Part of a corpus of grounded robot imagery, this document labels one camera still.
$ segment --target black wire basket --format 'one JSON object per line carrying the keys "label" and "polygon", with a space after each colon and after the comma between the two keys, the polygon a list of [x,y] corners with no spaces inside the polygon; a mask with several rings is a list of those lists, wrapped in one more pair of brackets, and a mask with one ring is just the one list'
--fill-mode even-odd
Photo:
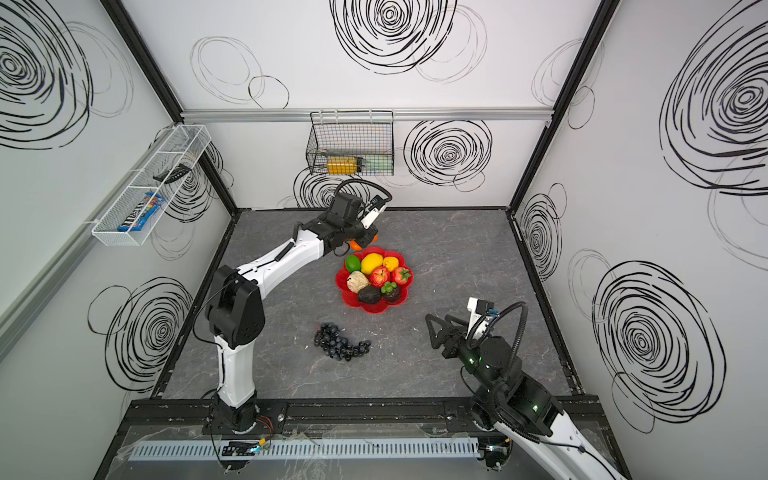
{"label": "black wire basket", "polygon": [[306,143],[306,163],[312,174],[395,173],[392,111],[318,111],[310,117],[312,130]]}

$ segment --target fruit plate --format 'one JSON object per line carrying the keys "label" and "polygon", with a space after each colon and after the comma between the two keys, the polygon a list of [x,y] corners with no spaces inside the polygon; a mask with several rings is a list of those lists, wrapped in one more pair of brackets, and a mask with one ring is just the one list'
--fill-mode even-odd
{"label": "fruit plate", "polygon": [[352,290],[346,287],[346,279],[349,276],[349,272],[346,271],[346,268],[342,267],[342,269],[339,270],[339,272],[336,274],[336,286],[339,287],[339,290],[341,290],[341,299],[344,300],[344,303],[351,306],[352,308],[362,308],[363,311],[367,313],[377,315],[379,313],[384,313],[391,306],[402,305],[408,299],[408,287],[411,286],[411,283],[413,283],[413,270],[410,266],[406,265],[406,259],[404,259],[402,255],[397,252],[386,251],[383,248],[368,247],[362,252],[353,253],[353,255],[362,260],[369,253],[378,253],[382,257],[395,257],[400,266],[404,266],[411,272],[411,278],[408,279],[408,282],[406,282],[405,285],[400,286],[400,300],[395,303],[388,303],[386,300],[381,299],[376,305],[369,305],[368,303],[358,302],[357,293],[354,293]]}

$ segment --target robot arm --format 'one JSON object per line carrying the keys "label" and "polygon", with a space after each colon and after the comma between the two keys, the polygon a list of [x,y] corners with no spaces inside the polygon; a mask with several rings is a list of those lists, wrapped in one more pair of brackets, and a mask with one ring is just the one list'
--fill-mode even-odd
{"label": "robot arm", "polygon": [[[477,425],[495,429],[520,445],[557,480],[618,480],[624,478],[579,432],[560,402],[539,382],[522,371],[517,357],[528,308],[518,302],[498,312],[493,303],[471,298],[470,321],[453,316],[427,315],[433,349],[459,358],[480,387],[471,399]],[[510,346],[491,336],[493,326],[513,310],[521,310],[515,340]],[[435,332],[434,325],[442,329]]]}
{"label": "robot arm", "polygon": [[[351,183],[376,187],[369,205],[362,198],[342,192]],[[253,384],[253,343],[264,328],[262,300],[301,267],[327,255],[345,242],[367,247],[376,238],[373,221],[386,209],[392,195],[378,185],[351,178],[336,190],[325,212],[306,223],[297,223],[293,235],[266,255],[236,269],[221,266],[214,274],[207,317],[214,342],[219,346],[219,388],[214,396],[218,408],[235,427],[246,432],[253,427],[256,388]]]}

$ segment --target yellow box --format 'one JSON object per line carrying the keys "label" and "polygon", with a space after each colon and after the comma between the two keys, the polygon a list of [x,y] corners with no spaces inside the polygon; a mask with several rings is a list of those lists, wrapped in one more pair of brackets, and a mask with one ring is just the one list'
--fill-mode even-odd
{"label": "yellow box", "polygon": [[328,157],[328,174],[354,175],[357,173],[357,159],[354,157]]}

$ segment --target white wire basket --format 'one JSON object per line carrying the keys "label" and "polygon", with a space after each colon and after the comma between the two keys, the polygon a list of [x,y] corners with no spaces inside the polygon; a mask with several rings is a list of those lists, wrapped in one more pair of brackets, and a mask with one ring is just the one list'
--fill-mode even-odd
{"label": "white wire basket", "polygon": [[[152,233],[160,217],[174,200],[187,176],[210,143],[205,125],[176,125],[160,148],[137,171],[125,190],[97,220],[91,232],[109,247],[139,247]],[[189,171],[170,181],[172,173],[183,165]],[[152,204],[157,209],[139,226],[131,220],[147,215]]]}

